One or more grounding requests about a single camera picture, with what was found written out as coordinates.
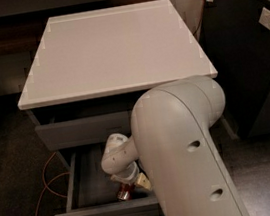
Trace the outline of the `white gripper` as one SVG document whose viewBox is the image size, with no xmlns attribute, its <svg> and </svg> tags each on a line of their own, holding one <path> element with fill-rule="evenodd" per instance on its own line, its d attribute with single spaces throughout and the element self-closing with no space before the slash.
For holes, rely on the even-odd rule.
<svg viewBox="0 0 270 216">
<path fill-rule="evenodd" d="M 136 162 L 132 162 L 125 170 L 112 175 L 110 179 L 121 184 L 132 184 L 135 182 L 137 187 L 145 188 L 148 191 L 152 190 L 152 184 L 145 174 L 139 172 L 139 166 Z"/>
</svg>

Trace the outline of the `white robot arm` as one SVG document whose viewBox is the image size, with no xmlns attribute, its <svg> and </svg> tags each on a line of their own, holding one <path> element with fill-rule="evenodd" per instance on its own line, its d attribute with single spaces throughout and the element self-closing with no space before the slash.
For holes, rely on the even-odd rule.
<svg viewBox="0 0 270 216">
<path fill-rule="evenodd" d="M 164 216 L 250 216 L 209 133 L 224 104 L 206 76 L 150 89 L 133 108 L 132 136 L 109 137 L 101 167 L 116 176 L 138 159 Z"/>
</svg>

